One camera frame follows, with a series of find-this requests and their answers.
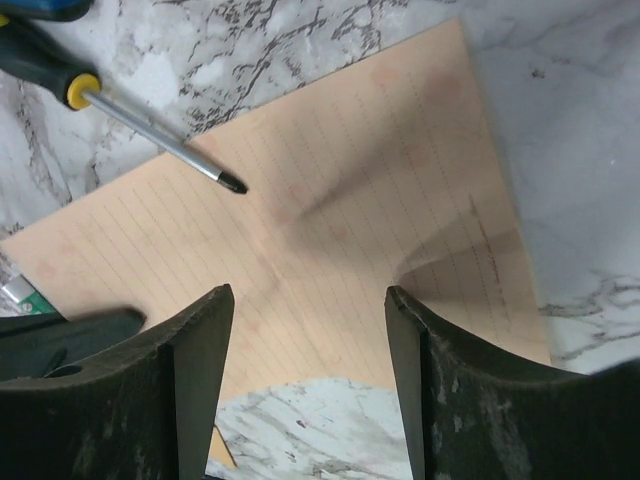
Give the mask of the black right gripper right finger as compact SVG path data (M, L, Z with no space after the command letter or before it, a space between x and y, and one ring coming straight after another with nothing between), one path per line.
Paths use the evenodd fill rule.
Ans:
M404 289L387 335L416 479L635 479L639 363L591 375L512 354Z

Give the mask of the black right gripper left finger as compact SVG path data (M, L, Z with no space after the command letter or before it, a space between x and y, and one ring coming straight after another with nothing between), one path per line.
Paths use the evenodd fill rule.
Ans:
M2 477L204 478L233 314L222 285L153 327L129 307L3 318Z

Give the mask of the cream lined letter paper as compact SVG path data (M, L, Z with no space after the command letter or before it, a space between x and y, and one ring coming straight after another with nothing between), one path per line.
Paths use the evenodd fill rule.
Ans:
M235 298L230 399L345 377L391 388L384 298L548 363L528 258L462 25L449 20L214 128L237 195L161 155L2 244L64 315L156 325Z

